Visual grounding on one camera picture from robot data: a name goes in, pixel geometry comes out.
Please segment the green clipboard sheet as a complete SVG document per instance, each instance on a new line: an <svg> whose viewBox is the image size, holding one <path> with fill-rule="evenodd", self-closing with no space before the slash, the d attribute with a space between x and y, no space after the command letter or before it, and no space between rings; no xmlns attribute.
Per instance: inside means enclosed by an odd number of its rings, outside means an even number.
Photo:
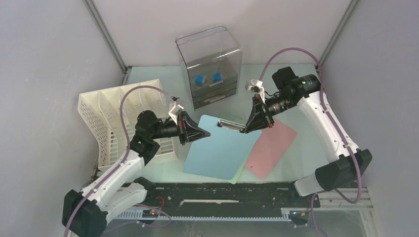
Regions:
<svg viewBox="0 0 419 237"><path fill-rule="evenodd" d="M221 113L220 118L223 120L239 123L240 125L244 125L246 122L242 118L228 113ZM228 151L228 158L230 158L230 161L232 161L234 164L233 169L231 169L231 171L235 171L233 177L230 180L228 180L228 182L231 184L236 184L238 182L239 177L244 169L245 154L248 154L248 149L245 148L247 139L244 137L243 134L239 134L238 136L238 138L236 136L236 139L230 143L232 147Z"/></svg>

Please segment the metal clipboard clip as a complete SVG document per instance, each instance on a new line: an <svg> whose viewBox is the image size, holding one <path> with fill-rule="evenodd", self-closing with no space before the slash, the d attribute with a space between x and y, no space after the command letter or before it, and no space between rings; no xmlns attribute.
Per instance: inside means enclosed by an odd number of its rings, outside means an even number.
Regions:
<svg viewBox="0 0 419 237"><path fill-rule="evenodd" d="M229 130L237 131L237 132L240 132L240 133L244 133L245 128L246 128L242 124L239 124L239 123L236 123L236 122L233 122L233 121L223 120L223 119L220 119L217 122L217 126L222 127L222 128L226 128L226 129L229 129Z"/></svg>

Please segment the blue clipboard sheet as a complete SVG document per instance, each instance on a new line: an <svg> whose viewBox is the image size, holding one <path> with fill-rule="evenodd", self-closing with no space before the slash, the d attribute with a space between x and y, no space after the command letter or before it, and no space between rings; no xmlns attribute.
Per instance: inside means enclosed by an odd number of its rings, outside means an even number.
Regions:
<svg viewBox="0 0 419 237"><path fill-rule="evenodd" d="M235 171L233 162L228 158L228 151L232 147L233 140L243 134L247 139L246 146L248 154L245 154L245 162L261 135L261 131L254 131L248 134L218 127L220 118L203 115L199 121L199 127L210 132L210 137L192 142L186 157L183 172L187 174L205 176L228 181Z"/></svg>

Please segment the blue eraser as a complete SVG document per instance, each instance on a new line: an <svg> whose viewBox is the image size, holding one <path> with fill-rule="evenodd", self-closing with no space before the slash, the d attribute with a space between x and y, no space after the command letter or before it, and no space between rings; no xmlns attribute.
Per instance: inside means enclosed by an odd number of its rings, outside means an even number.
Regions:
<svg viewBox="0 0 419 237"><path fill-rule="evenodd" d="M206 76L204 75L197 75L194 79L194 82L197 86L203 86L206 82Z"/></svg>
<svg viewBox="0 0 419 237"><path fill-rule="evenodd" d="M220 82L220 81L222 81L222 75L221 75L221 73L214 73L212 75L212 81L213 82Z"/></svg>

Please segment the clear plastic drawer box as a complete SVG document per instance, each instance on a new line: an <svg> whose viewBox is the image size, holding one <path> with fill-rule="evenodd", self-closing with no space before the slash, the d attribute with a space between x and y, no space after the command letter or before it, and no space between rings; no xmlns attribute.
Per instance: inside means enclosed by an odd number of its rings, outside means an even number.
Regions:
<svg viewBox="0 0 419 237"><path fill-rule="evenodd" d="M237 94L242 49L226 26L216 25L179 36L175 44L195 110ZM221 73L222 81L213 82L214 73ZM197 75L206 76L203 86L195 84Z"/></svg>

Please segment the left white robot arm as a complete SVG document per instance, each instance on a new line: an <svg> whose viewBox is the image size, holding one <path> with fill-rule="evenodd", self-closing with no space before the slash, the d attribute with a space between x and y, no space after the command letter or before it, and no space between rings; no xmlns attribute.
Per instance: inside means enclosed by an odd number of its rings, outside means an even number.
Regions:
<svg viewBox="0 0 419 237"><path fill-rule="evenodd" d="M127 187L124 184L155 157L160 149L156 139L178 137L181 145L185 145L209 136L210 133L198 127L185 111L177 115L177 121L157 118L150 110L141 112L135 134L117 162L81 191L70 190L65 195L64 236L72 232L80 237L99 237L109 223L128 208L155 202L156 192L151 189L151 181L140 178Z"/></svg>

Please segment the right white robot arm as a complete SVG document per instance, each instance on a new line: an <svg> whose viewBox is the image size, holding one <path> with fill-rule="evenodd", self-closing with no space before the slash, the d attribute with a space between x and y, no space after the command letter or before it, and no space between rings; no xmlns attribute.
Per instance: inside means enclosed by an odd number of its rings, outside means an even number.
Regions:
<svg viewBox="0 0 419 237"><path fill-rule="evenodd" d="M314 127L328 161L314 173L291 183L288 202L301 206L308 195L332 191L358 180L372 161L372 154L368 149L361 150L345 132L326 95L321 92L319 79L313 74L298 77L291 67L279 69L272 79L278 91L270 98L265 97L262 81L252 79L246 83L246 90L255 95L249 119L241 133L272 131L274 116L298 107Z"/></svg>

